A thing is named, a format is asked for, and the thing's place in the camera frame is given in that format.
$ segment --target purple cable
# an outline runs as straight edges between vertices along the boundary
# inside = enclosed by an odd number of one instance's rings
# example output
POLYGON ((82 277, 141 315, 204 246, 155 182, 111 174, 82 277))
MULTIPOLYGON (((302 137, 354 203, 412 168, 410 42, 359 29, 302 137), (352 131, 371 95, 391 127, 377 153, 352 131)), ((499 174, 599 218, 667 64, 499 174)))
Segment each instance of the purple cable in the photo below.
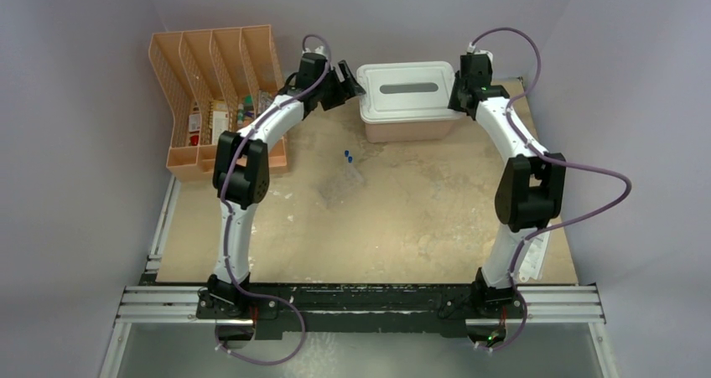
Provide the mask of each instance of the purple cable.
MULTIPOLYGON (((622 194, 617 197, 615 200, 609 202, 607 205, 604 205, 596 210, 593 210, 592 212, 586 213, 585 215, 581 215, 578 217, 575 217, 571 220, 566 220, 562 223, 559 223, 557 225, 550 225, 548 227, 545 227, 540 230, 533 231, 533 233, 525 236, 521 242, 518 243, 518 246, 516 247, 516 250, 514 251, 513 258, 511 259, 511 264, 509 265, 509 279, 511 281, 511 287, 513 288, 514 292, 518 295, 518 297, 523 298, 521 295, 521 292, 518 290, 518 287, 516 285, 516 279, 514 279, 514 271, 516 269, 516 263, 518 262, 518 257, 521 255, 521 252, 523 251, 523 247, 526 245, 526 241, 532 240, 534 237, 547 233, 549 231, 553 231, 556 229, 560 229, 562 227, 568 226, 568 225, 574 225, 575 223, 579 223, 583 220, 587 220, 591 217, 594 217, 596 215, 599 215, 606 210, 609 210, 610 208, 618 205, 620 202, 625 200, 627 196, 630 195, 630 192, 632 191, 632 181, 627 178, 625 175, 621 173, 617 173, 616 171, 608 170, 606 168, 600 168, 600 167, 594 167, 594 166, 588 166, 585 164, 578 164, 578 163, 571 163, 563 160, 558 160, 556 158, 550 158, 546 156, 544 153, 539 151, 534 145, 531 145, 531 142, 529 142, 526 139, 526 136, 524 135, 523 131, 519 127, 516 126, 516 124, 513 121, 513 118, 511 118, 511 112, 514 101, 526 96, 530 91, 533 90, 534 87, 536 87, 536 83, 538 83, 538 77, 541 75, 541 52, 538 50, 538 46, 536 46, 536 43, 533 42, 533 40, 525 33, 523 33, 521 30, 517 28, 493 28, 492 30, 489 30, 487 32, 484 32, 481 34, 479 37, 474 39, 472 41, 472 45, 475 45, 479 40, 484 38, 485 36, 496 33, 496 32, 513 32, 515 34, 520 35, 526 41, 531 45, 533 48, 533 52, 536 54, 536 75, 533 77, 533 80, 531 84, 519 95, 513 96, 509 102, 506 104, 506 120, 509 122, 509 125, 511 128, 513 128, 514 132, 518 137, 523 141, 526 142, 526 147, 531 149, 533 153, 536 154, 541 160, 550 163, 550 164, 556 164, 558 166, 562 166, 565 168, 575 168, 578 170, 583 170, 583 171, 589 171, 591 173, 598 173, 598 174, 603 174, 603 175, 608 175, 610 177, 615 177, 616 179, 622 180, 622 182, 625 183, 625 191, 622 192, 622 194)), ((518 338, 518 336, 521 334, 523 331, 523 327, 526 325, 526 321, 528 320, 528 306, 526 305, 526 301, 522 301, 522 311, 523 311, 523 317, 521 319, 521 324, 518 325, 518 329, 516 329, 516 332, 507 340, 505 341, 502 345, 490 349, 490 351, 497 351, 497 350, 502 350, 505 347, 509 346, 511 343, 513 343, 514 340, 518 338)))
POLYGON ((253 359, 252 357, 246 356, 246 355, 240 355, 238 353, 235 353, 232 350, 227 349, 219 339, 218 335, 218 328, 220 327, 215 326, 215 341, 217 342, 217 348, 224 351, 228 355, 231 355, 233 357, 236 357, 237 359, 244 360, 248 363, 256 364, 256 365, 277 365, 277 364, 282 364, 285 361, 291 360, 304 346, 304 342, 306 341, 306 323, 304 322, 304 316, 301 315, 299 310, 291 304, 289 301, 277 297, 277 296, 270 296, 268 294, 257 294, 257 293, 250 293, 244 288, 240 286, 240 283, 237 281, 237 278, 232 271, 231 264, 230 264, 230 258, 228 254, 229 250, 229 237, 230 237, 230 223, 232 220, 232 216, 234 215, 232 211, 232 206, 230 205, 229 202, 226 200, 226 194, 227 194, 227 185, 229 184, 230 178, 232 174, 235 172, 235 166, 237 163, 237 159, 240 158, 240 154, 242 153, 242 150, 244 150, 245 145, 247 145, 247 140, 249 140, 252 135, 254 135, 255 131, 273 114, 275 114, 277 111, 281 110, 283 106, 292 103, 301 97, 304 97, 308 95, 311 91, 313 91, 316 86, 318 86, 326 77, 326 75, 329 73, 330 69, 330 58, 331 58, 331 50, 329 47, 328 42, 326 42, 325 39, 322 37, 318 36, 317 34, 307 34, 304 36, 304 39, 301 42, 301 47, 302 49, 306 49, 306 40, 309 37, 316 38, 320 40, 320 42, 324 45, 326 49, 326 65, 324 67, 324 71, 321 73, 321 76, 314 82, 313 85, 309 86, 308 89, 302 91, 301 93, 298 93, 296 96, 291 97, 287 99, 286 101, 283 101, 279 104, 274 104, 272 105, 268 110, 263 112, 261 116, 259 116, 253 124, 251 124, 250 130, 247 132, 247 134, 243 137, 242 141, 240 144, 237 146, 237 150, 235 151, 235 155, 232 157, 232 162, 230 163, 230 167, 227 169, 227 175, 225 176, 225 182, 222 184, 222 190, 220 191, 220 201, 222 201, 225 206, 227 206, 227 209, 229 210, 230 214, 227 216, 227 221, 225 223, 225 239, 222 242, 222 255, 225 257, 225 267, 227 268, 227 274, 230 275, 230 280, 232 280, 232 284, 237 288, 237 290, 245 296, 251 297, 251 298, 261 298, 261 299, 266 299, 266 300, 272 300, 272 301, 279 301, 280 303, 285 304, 289 308, 292 309, 292 311, 296 314, 299 323, 301 324, 301 338, 298 341, 298 344, 296 346, 296 349, 294 349, 291 353, 289 353, 286 357, 279 359, 279 360, 274 360, 274 361, 265 361, 265 360, 257 360, 253 359))

